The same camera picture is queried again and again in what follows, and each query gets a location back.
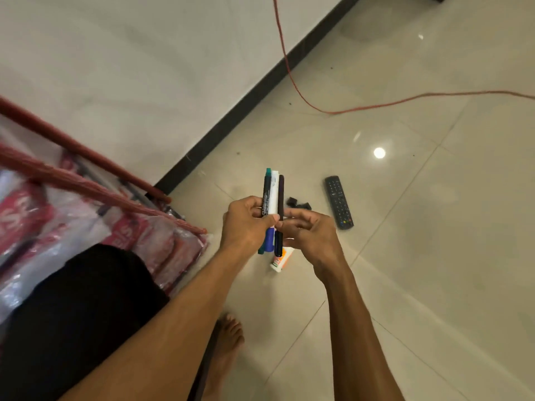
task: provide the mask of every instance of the tile floor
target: tile floor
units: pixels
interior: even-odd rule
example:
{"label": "tile floor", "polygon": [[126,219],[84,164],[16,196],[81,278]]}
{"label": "tile floor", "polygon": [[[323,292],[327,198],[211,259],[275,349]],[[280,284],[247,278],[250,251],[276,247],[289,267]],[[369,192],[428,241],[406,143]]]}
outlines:
{"label": "tile floor", "polygon": [[[361,0],[295,79],[327,109],[535,94],[534,16],[535,0]],[[266,167],[324,213],[322,180],[339,175],[355,220],[340,239],[406,398],[534,400],[533,124],[533,101],[503,96],[327,116],[286,78],[173,198],[213,232],[210,256],[228,203],[260,195]],[[300,253],[281,274],[269,261],[251,259],[228,296],[246,346],[227,399],[332,400],[325,290]]]}

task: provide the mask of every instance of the right hand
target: right hand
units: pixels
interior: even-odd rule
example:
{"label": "right hand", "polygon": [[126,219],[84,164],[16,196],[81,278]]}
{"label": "right hand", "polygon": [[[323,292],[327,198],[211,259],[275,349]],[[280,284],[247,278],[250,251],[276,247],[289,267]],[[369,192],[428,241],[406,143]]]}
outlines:
{"label": "right hand", "polygon": [[283,246],[300,249],[323,283],[349,269],[330,216],[293,208],[284,209],[284,215],[288,218],[275,225],[283,233]]}

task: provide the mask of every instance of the pen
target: pen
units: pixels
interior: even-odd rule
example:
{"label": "pen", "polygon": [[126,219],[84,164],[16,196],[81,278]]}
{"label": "pen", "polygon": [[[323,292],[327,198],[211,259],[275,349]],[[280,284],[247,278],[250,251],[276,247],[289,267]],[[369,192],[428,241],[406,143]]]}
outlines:
{"label": "pen", "polygon": [[[279,193],[279,172],[276,170],[271,170],[271,187],[269,191],[269,201],[268,201],[268,214],[277,214],[277,197]],[[266,231],[266,238],[264,241],[265,251],[273,252],[273,240],[275,238],[275,228],[271,227]]]}
{"label": "pen", "polygon": [[[284,217],[284,176],[279,176],[279,193],[278,193],[277,211],[282,221]],[[278,258],[283,255],[283,233],[275,230],[275,256]]]}
{"label": "pen", "polygon": [[[269,203],[269,191],[271,188],[271,168],[266,169],[266,175],[264,176],[264,193],[262,194],[262,216],[267,215],[267,208]],[[266,231],[266,236],[264,238],[264,242],[262,243],[262,246],[260,249],[258,249],[258,254],[263,255],[265,251],[265,240],[267,238],[268,231]]]}

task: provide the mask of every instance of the finger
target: finger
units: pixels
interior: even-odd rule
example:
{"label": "finger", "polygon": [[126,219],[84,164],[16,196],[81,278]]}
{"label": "finger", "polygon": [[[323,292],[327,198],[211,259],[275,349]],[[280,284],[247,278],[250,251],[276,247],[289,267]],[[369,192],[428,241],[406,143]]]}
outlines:
{"label": "finger", "polygon": [[280,217],[278,214],[264,215],[262,221],[264,222],[265,228],[274,227],[275,224],[279,221]]}
{"label": "finger", "polygon": [[309,209],[303,208],[285,208],[284,216],[291,218],[299,218],[304,221],[308,221],[312,224],[316,223],[323,214],[318,212],[310,211]]}
{"label": "finger", "polygon": [[299,236],[300,233],[302,233],[305,230],[305,229],[298,228],[297,226],[287,221],[288,220],[284,220],[283,222],[277,223],[277,230],[279,232],[282,232],[285,238],[295,239]]}
{"label": "finger", "polygon": [[257,197],[256,195],[250,195],[239,201],[243,202],[247,208],[262,207],[262,198]]}
{"label": "finger", "polygon": [[291,239],[291,238],[283,239],[283,246],[285,248],[301,249],[301,246],[297,239]]}
{"label": "finger", "polygon": [[310,222],[299,219],[299,218],[288,218],[288,219],[285,219],[283,222],[286,222],[290,225],[294,225],[298,228],[303,228],[303,229],[308,229],[308,230],[312,228],[312,224]]}
{"label": "finger", "polygon": [[257,207],[251,208],[251,215],[255,218],[262,218],[262,209]]}

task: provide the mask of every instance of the blue marker cap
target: blue marker cap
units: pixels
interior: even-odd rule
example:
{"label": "blue marker cap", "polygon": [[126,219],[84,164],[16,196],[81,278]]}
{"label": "blue marker cap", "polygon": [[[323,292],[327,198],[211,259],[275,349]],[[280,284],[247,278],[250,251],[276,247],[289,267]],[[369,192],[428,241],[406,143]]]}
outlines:
{"label": "blue marker cap", "polygon": [[266,231],[266,239],[264,241],[266,252],[273,252],[275,247],[273,246],[273,240],[275,238],[275,228],[270,228]]}

